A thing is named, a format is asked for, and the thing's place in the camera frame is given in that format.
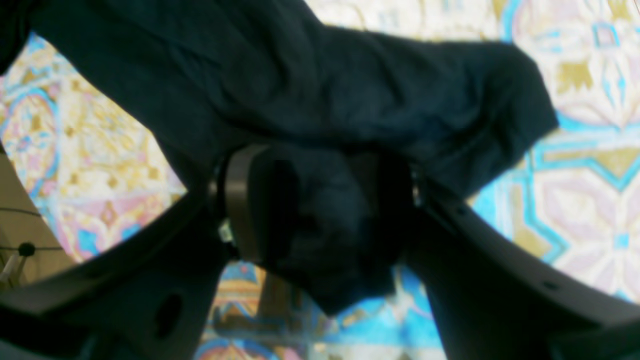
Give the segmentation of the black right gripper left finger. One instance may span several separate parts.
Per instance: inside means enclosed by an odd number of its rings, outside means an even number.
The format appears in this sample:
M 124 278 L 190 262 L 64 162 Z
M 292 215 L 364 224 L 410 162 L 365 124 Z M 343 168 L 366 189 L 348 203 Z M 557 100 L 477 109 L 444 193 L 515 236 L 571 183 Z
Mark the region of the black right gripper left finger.
M 3 360 L 189 360 L 233 260 L 263 260 L 248 145 L 123 243 L 1 295 Z

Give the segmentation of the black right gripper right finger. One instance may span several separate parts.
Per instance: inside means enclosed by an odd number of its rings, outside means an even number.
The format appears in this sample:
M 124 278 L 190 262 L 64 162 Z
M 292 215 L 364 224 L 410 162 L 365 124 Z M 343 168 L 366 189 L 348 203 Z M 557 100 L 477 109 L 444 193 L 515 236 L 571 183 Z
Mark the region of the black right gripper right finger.
M 410 168 L 423 282 L 449 360 L 637 360 L 639 306 L 584 285 L 505 239 Z

